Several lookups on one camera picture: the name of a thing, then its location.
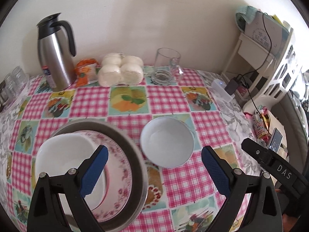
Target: white plate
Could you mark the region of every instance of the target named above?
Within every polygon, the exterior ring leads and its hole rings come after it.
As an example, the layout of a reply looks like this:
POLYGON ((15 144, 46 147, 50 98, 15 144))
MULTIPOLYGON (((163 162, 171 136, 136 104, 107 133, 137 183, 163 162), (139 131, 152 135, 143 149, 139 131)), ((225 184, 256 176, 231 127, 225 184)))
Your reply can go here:
MULTIPOLYGON (((70 168, 78 168, 90 158, 97 145, 89 138, 76 134, 60 134, 46 140, 40 147, 36 163, 35 176, 38 180, 40 172, 46 172, 50 177, 63 175, 70 168)), ((101 173, 91 194, 85 197, 89 208, 95 209, 100 205, 105 195, 105 175, 101 173)), ((59 194, 65 214, 71 215, 69 204, 64 194, 59 194)))
POLYGON ((173 168, 183 165, 192 155, 194 140, 181 121, 159 117, 145 125, 141 133, 144 154, 154 164, 173 168))
POLYGON ((75 133, 91 138, 97 145, 105 145, 109 151, 109 159, 104 167, 106 194, 102 203, 92 211, 98 222, 105 222, 116 216, 130 197, 132 190, 130 163, 120 146, 107 135, 89 130, 75 133))

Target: black cable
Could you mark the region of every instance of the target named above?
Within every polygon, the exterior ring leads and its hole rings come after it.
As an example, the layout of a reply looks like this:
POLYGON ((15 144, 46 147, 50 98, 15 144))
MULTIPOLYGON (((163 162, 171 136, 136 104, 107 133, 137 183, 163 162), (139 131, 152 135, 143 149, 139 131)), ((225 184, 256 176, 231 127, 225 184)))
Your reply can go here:
POLYGON ((236 81, 237 81, 237 82, 240 82, 240 81, 241 81, 241 79, 244 77, 244 75, 247 75, 247 74, 253 73, 253 72, 255 72, 255 71, 258 71, 260 68, 262 68, 262 66, 263 66, 263 65, 264 65, 264 63, 267 61, 267 58, 268 58, 268 57, 269 57, 269 55, 270 55, 270 51, 271 51, 271 48, 272 48, 272 41, 271 41, 270 36, 269 36, 269 34, 268 34, 268 31, 267 31, 267 29, 266 29, 266 27, 265 27, 265 22, 264 22, 264 17, 265 17, 265 14, 266 14, 266 13, 263 13, 263 14, 262 14, 262 20, 263 20, 264 29, 265 29, 266 34, 268 35, 268 38, 269 38, 269 41, 270 41, 270 49, 269 49, 269 52, 268 52, 268 54, 267 54, 267 56, 266 56, 266 58, 265 58, 264 62, 262 63, 262 65, 261 65, 259 68, 254 69, 253 71, 249 71, 249 72, 247 72, 247 73, 245 73, 245 74, 243 74, 243 75, 238 74, 238 75, 237 75, 237 77, 236 77, 236 81))
POLYGON ((252 98, 252 96, 251 96, 251 94, 250 94, 250 92, 249 92, 249 86, 248 86, 247 82, 245 81, 245 79, 244 79, 244 86, 245 86, 245 88, 246 88, 247 91, 248 91, 248 94, 249 94, 249 96, 250 96, 250 98, 251 98, 251 101, 252 101, 252 103, 253 103, 255 109, 257 110, 257 112, 258 112, 259 115, 261 116, 262 121, 264 122, 264 125, 265 125, 265 127, 266 127, 267 132, 270 134, 270 132, 269 132, 269 127, 267 128, 268 125, 267 125, 265 119, 263 118, 262 114, 260 113, 260 110, 257 108, 257 106, 255 105, 255 103, 254 103, 254 101, 253 101, 253 98, 252 98))

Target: table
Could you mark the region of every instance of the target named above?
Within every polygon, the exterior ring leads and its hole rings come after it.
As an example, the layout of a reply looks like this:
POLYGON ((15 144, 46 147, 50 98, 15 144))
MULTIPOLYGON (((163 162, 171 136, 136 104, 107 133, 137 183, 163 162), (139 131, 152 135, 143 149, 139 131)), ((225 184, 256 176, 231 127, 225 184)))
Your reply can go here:
MULTIPOLYGON (((144 70, 149 73, 152 67, 144 70)), ((215 78, 220 76, 184 69, 182 81, 165 87, 152 84, 145 76, 137 86, 102 88, 95 83, 78 88, 72 85, 63 92, 52 92, 42 76, 31 78, 22 100, 0 117, 0 202, 11 220, 26 231, 26 214, 36 184, 36 154, 59 127, 78 118, 97 118, 124 130, 139 146, 145 124, 165 115, 187 124, 194 134, 194 153, 183 166, 172 169, 145 160, 148 198, 142 213, 123 231, 205 229, 225 197, 203 166, 202 147, 211 145, 233 168, 251 175, 260 173, 258 164, 240 146, 244 138, 254 139, 248 121, 235 100, 224 102, 211 88, 215 78)), ((240 225, 247 205, 246 195, 232 230, 240 225)))

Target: packaged food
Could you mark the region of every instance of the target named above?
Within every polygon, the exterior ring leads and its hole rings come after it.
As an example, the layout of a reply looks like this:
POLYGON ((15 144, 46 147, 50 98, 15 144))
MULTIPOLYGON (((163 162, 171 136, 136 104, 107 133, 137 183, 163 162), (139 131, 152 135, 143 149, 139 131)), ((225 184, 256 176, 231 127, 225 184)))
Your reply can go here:
POLYGON ((76 87, 97 82, 99 70, 100 65, 94 58, 79 61, 75 68, 77 74, 76 87))
POLYGON ((117 84, 137 85, 144 78, 143 65, 144 62, 140 57, 110 53, 102 60, 98 83, 103 87, 117 84))
POLYGON ((258 139, 262 139, 267 144, 269 142, 268 129, 265 126, 265 121, 261 118, 261 115, 253 115, 254 131, 258 139))

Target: screw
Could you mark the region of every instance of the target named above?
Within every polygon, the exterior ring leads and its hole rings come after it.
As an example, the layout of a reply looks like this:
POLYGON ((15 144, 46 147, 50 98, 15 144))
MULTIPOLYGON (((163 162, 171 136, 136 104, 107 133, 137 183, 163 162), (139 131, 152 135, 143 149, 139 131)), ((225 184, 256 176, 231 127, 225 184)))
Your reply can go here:
POLYGON ((236 174, 238 174, 238 175, 241 175, 241 174, 242 174, 242 171, 241 171, 241 169, 239 169, 239 168, 235 168, 235 169, 234 169, 234 173, 236 173, 236 174))
POLYGON ((39 177, 40 178, 44 178, 46 176, 46 173, 45 172, 41 172, 40 174, 39 174, 39 177))
POLYGON ((68 173, 71 174, 71 175, 75 174, 76 173, 76 168, 69 169, 68 173))
POLYGON ((263 173, 263 176, 264 176, 266 179, 269 179, 269 178, 270 178, 269 173, 263 173))

